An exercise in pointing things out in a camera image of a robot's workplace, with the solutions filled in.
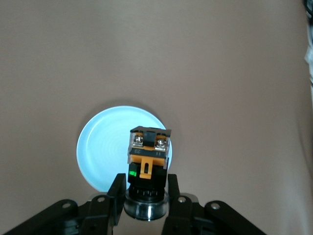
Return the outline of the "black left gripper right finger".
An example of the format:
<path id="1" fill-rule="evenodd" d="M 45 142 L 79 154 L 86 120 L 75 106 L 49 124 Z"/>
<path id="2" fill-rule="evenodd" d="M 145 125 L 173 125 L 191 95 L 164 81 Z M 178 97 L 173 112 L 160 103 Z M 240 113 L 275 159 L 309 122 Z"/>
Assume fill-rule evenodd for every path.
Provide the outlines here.
<path id="1" fill-rule="evenodd" d="M 177 175 L 168 175 L 169 214 L 163 235 L 263 235 L 264 232 L 223 201 L 201 206 L 197 197 L 182 194 Z"/>

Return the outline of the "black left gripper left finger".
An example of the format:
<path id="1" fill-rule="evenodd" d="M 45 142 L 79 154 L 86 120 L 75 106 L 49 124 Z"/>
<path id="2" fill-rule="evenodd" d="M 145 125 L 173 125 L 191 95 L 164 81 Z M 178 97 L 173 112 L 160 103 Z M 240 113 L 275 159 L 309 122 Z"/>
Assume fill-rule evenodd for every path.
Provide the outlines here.
<path id="1" fill-rule="evenodd" d="M 115 177 L 109 191 L 85 204 L 60 200 L 6 232 L 7 235 L 112 235 L 123 210 L 126 174 Z"/>

